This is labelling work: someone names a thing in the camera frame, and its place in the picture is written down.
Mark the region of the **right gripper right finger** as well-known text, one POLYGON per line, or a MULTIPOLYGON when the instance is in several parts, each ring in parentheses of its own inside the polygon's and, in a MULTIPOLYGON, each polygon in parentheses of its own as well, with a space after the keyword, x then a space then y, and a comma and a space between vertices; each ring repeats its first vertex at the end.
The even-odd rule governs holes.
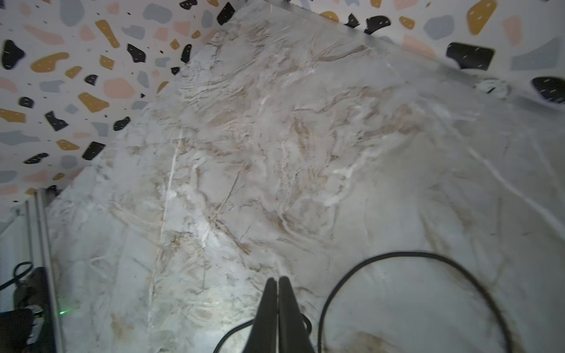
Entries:
POLYGON ((314 353, 290 279, 279 278, 279 352, 314 353))

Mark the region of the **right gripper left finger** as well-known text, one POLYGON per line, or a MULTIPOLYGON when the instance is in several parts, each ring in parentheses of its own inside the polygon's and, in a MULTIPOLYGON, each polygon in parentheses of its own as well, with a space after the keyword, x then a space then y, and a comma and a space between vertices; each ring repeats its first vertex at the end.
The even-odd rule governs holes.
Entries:
POLYGON ((275 353, 277 351, 277 310, 277 281, 269 278, 243 353, 275 353))

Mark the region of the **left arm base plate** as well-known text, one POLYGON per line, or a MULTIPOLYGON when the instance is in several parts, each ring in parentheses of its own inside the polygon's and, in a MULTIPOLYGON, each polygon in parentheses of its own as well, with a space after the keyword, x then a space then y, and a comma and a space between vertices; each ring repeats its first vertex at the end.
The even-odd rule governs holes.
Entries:
POLYGON ((13 309, 1 312, 2 352, 56 352, 53 310, 47 273, 25 261, 1 289, 15 288, 13 309))

